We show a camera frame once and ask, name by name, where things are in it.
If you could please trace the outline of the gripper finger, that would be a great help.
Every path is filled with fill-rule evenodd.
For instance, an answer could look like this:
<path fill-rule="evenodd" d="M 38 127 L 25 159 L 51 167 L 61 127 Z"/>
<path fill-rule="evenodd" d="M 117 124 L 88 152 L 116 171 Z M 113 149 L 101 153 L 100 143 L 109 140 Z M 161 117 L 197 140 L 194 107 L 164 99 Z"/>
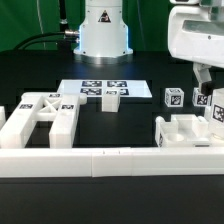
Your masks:
<path fill-rule="evenodd" d="M 209 69 L 210 65 L 196 62 L 193 63 L 193 71 L 198 81 L 199 91 L 205 96 L 211 94 L 212 79 Z"/>

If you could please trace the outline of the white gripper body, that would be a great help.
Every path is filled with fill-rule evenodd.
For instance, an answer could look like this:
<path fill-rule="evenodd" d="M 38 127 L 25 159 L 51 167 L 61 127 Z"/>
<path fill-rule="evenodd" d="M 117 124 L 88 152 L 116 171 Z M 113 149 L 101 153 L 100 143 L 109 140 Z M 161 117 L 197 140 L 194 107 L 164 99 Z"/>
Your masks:
<path fill-rule="evenodd" d="M 168 49 L 174 58 L 224 68 L 224 3 L 175 3 Z"/>

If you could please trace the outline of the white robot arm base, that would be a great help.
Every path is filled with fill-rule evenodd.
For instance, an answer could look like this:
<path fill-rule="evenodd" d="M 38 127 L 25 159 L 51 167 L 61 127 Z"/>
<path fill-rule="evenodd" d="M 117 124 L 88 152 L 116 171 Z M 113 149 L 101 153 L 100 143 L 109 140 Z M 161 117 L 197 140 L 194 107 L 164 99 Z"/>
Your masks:
<path fill-rule="evenodd" d="M 91 64 L 117 64 L 132 59 L 122 0 L 85 0 L 85 19 L 79 26 L 75 59 Z"/>

